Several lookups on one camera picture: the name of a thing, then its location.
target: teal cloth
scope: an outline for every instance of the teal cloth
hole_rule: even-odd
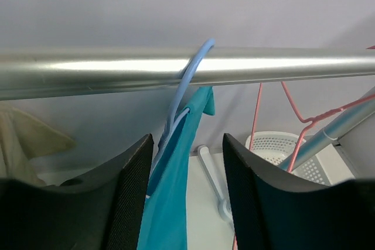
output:
[[[148,184],[138,250],[186,250],[186,186],[189,153],[202,114],[214,115],[212,87],[199,88]]]

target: beige cloth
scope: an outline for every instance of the beige cloth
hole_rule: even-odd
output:
[[[73,148],[75,141],[33,116],[0,102],[0,177],[42,186],[29,159]]]

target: metal rod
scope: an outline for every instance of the metal rod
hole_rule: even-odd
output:
[[[177,85],[196,49],[0,51],[0,100]],[[215,47],[192,84],[222,85],[375,74],[373,50]]]
[[[375,87],[369,92],[365,93],[363,97],[375,93]],[[347,109],[331,123],[317,132],[313,137],[308,139],[300,148],[297,159],[294,164],[294,169],[313,157],[326,146],[331,144],[334,140],[342,137],[355,126],[361,123],[366,118],[375,113],[375,100],[365,102],[364,104]],[[289,165],[291,156],[284,159],[278,166],[284,170]]]

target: perforated basket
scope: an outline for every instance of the perforated basket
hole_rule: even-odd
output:
[[[261,158],[279,165],[294,150],[298,136],[277,131],[263,131],[254,134],[252,151]],[[250,145],[250,136],[245,146]],[[342,158],[332,145],[325,148],[293,172],[296,176],[327,186],[346,179],[354,178]]]

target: blue hanger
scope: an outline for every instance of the blue hanger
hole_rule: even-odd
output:
[[[207,52],[214,46],[214,44],[215,44],[214,39],[207,40],[201,46],[201,48],[198,50],[195,56],[190,60],[189,64],[187,65],[187,68],[181,78],[181,82],[177,87],[176,94],[168,109],[168,116],[166,119],[166,124],[164,126],[164,131],[158,143],[159,150],[151,164],[151,173],[153,172],[153,170],[155,169],[155,166],[158,164],[160,158],[162,157],[165,147],[168,144],[175,129],[179,125],[180,121],[183,119],[185,115],[189,113],[189,109],[187,108],[176,118],[178,106],[180,105],[182,97],[185,94],[186,89],[188,88],[198,68],[199,63],[205,57]]]

